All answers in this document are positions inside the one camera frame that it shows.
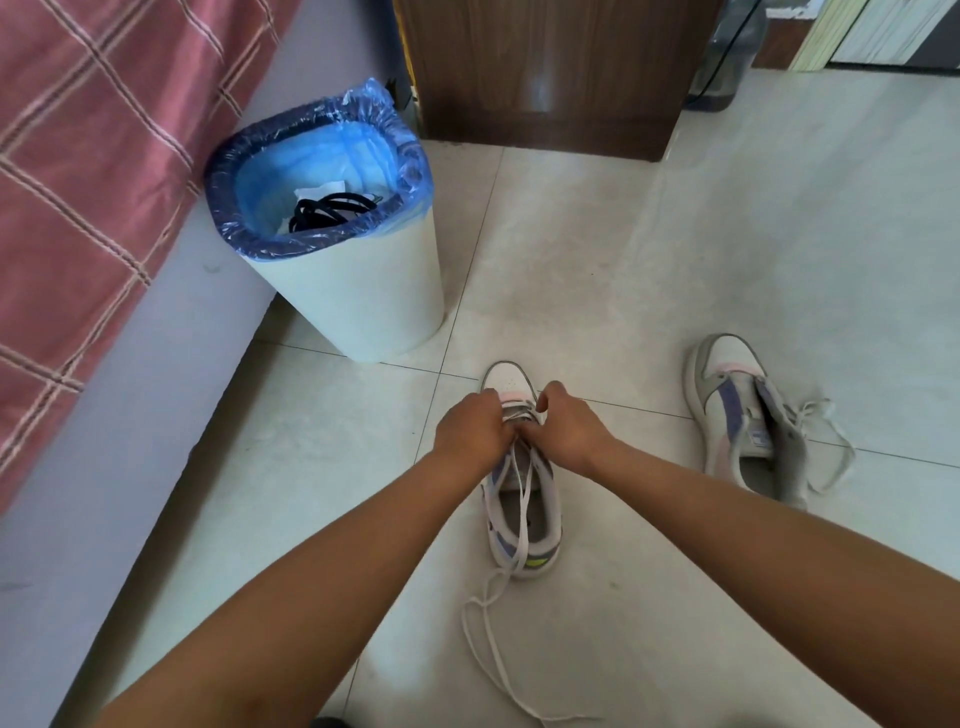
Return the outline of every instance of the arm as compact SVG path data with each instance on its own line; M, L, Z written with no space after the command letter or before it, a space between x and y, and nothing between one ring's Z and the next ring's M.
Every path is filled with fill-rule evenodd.
M257 575L102 711L96 728L305 726L453 510L514 437L493 390L469 395L435 447Z
M616 440L551 382L524 438L651 523L885 726L960 725L960 582L831 522Z

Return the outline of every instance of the hand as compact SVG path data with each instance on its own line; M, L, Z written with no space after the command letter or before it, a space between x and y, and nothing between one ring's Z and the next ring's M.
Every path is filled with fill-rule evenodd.
M500 397L493 389L470 394L450 408L437 425L435 452L449 453L489 473L503 457L516 434L512 423L503 422Z
M593 479L591 458L616 442L600 418L586 402L571 397L559 381L551 381L540 393L537 411L547 413L546 422L517 423L520 437L561 468Z

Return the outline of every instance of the white tile floor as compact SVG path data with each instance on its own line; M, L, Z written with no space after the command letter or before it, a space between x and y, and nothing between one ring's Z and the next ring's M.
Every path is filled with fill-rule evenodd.
M682 116L660 165L427 142L444 326L359 365L272 309L59 724L407 468L497 358L698 467L681 357L737 331L788 396L835 399L864 448L812 510L960 576L958 114L953 79L754 72L730 110ZM814 455L826 476L840 449ZM562 561L493 618L532 703L610 726L871 724L616 498L558 480ZM357 728L530 725L460 632L491 566L471 497L325 711Z

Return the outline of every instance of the pink plaid sheet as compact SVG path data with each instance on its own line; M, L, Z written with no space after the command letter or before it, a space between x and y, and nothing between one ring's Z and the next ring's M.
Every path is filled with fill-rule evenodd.
M0 514L153 281L299 1L0 6Z

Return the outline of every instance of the forearm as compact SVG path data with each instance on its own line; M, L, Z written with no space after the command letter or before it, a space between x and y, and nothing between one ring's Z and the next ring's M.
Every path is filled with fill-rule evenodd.
M622 443L590 475L886 726L960 720L960 583L833 523Z
M264 570L111 704L101 725L171 725L171 710L178 725L306 725L482 477L458 460L427 455Z

